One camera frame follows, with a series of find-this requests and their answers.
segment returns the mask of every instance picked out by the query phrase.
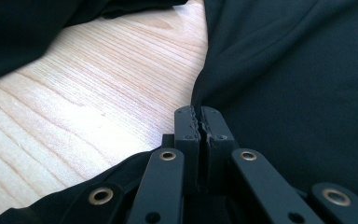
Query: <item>black cloth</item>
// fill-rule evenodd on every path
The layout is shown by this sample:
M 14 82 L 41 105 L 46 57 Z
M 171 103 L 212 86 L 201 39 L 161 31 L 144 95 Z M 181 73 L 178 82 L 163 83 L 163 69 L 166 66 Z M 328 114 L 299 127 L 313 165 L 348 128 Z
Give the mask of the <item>black cloth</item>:
M 0 3 L 0 76 L 40 57 L 66 25 L 183 2 L 133 3 Z M 192 105 L 221 111 L 241 147 L 262 152 L 295 188 L 333 182 L 358 194 L 358 1 L 205 0 L 205 9 L 209 49 Z M 50 220 L 52 205 L 71 197 L 48 196 L 22 214 Z M 208 211 L 220 211 L 214 202 Z M 21 216 L 16 211 L 0 223 Z M 211 214 L 196 217 L 198 223 L 227 222 L 227 214 Z
M 112 182 L 126 187 L 136 178 L 142 177 L 151 152 L 135 154 L 119 165 L 110 168 L 89 181 L 52 193 L 27 208 L 6 210 L 0 216 L 0 224 L 58 224 L 77 196 L 87 187 L 100 182 Z
M 16 0 L 0 1 L 0 76 L 39 57 L 66 26 L 99 16 L 113 19 L 186 0 Z
M 241 147 L 294 187 L 358 194 L 358 1 L 208 1 L 193 105 L 222 112 Z

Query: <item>wooden table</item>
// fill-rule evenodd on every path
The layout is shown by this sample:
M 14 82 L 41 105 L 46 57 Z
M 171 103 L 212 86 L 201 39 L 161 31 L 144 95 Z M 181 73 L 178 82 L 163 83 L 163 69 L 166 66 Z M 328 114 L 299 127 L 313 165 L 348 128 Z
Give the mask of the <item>wooden table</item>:
M 201 0 L 64 29 L 0 79 L 0 214 L 90 179 L 173 133 L 204 64 Z

